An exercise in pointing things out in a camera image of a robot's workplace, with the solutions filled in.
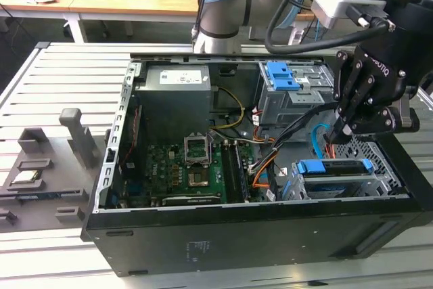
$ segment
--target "gray power supply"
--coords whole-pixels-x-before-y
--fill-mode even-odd
[[[149,143],[183,143],[191,133],[208,131],[207,66],[150,66],[135,94],[143,106]]]

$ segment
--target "aluminum extrusion table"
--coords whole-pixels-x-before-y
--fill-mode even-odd
[[[261,46],[245,52],[263,53]],[[94,135],[111,126],[131,52],[188,53],[188,45],[52,43],[35,49],[0,96],[0,182],[20,147],[24,127],[48,137],[67,136],[58,122],[78,107]],[[406,151],[433,182],[433,102],[424,92],[412,101],[421,131],[399,135]],[[433,227],[407,230],[368,259],[118,278],[80,229],[0,234],[0,288],[297,288],[318,280],[327,288],[431,288]]]

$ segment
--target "black computer case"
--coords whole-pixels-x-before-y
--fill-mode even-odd
[[[209,57],[198,60],[201,64],[200,60],[212,61]],[[177,62],[191,63],[191,58]],[[131,76],[140,71],[140,64],[130,63],[122,100],[129,95]],[[111,138],[118,137],[115,130],[116,125]],[[95,242],[120,277],[362,259],[406,229],[433,219],[433,188],[396,137],[377,135],[371,141],[404,184],[386,198],[105,213],[96,204],[84,235]],[[113,166],[101,172],[101,184],[108,182],[104,175],[117,171],[113,158],[111,162]]]

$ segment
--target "robotic arm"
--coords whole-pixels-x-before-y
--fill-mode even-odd
[[[281,0],[204,0],[200,23],[195,27],[198,30],[193,30],[193,37],[198,33],[194,53],[240,53],[236,37],[239,27],[267,27],[280,3]],[[289,27],[298,12],[298,7],[287,6],[277,27]]]
[[[378,22],[389,26],[353,54],[337,54],[334,99],[339,105],[327,141],[418,131],[409,100],[433,68],[433,0],[315,0],[312,9],[328,28],[343,16],[365,28]]]

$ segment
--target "computer case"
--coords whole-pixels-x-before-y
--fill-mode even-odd
[[[131,61],[83,234],[83,238],[87,235],[95,242],[117,276],[362,259],[406,229],[431,222],[433,188],[392,134],[376,135],[368,142],[350,143],[349,150],[346,147],[336,149],[337,155],[343,158],[361,153],[358,157],[367,157],[379,170],[390,173],[392,189],[386,193],[378,189],[375,196],[360,194],[352,198],[273,202],[266,200],[265,195],[261,202],[197,206],[152,203],[150,208],[123,207],[119,203],[114,193],[119,193],[116,186],[122,187],[125,181],[118,163],[122,156],[119,152],[122,153],[125,135],[133,129],[123,132],[123,124],[128,120],[128,106],[146,105],[139,99],[139,92],[147,84],[149,64],[172,64],[188,70],[206,64],[211,84],[217,80],[215,76],[223,74],[226,79],[232,78],[230,85],[238,88],[231,90],[238,93],[246,83],[240,83],[236,78],[242,76],[232,70],[227,76],[225,71],[229,67],[260,66],[260,63],[277,59],[281,60],[260,55],[158,54],[137,56]],[[323,66],[317,58],[301,60],[298,64]],[[266,85],[259,83],[256,90],[253,87],[250,90],[257,93],[261,87]],[[295,156],[306,157],[303,154],[309,152],[306,142],[288,143],[288,151],[280,153],[278,164],[285,166],[283,164],[293,161]]]

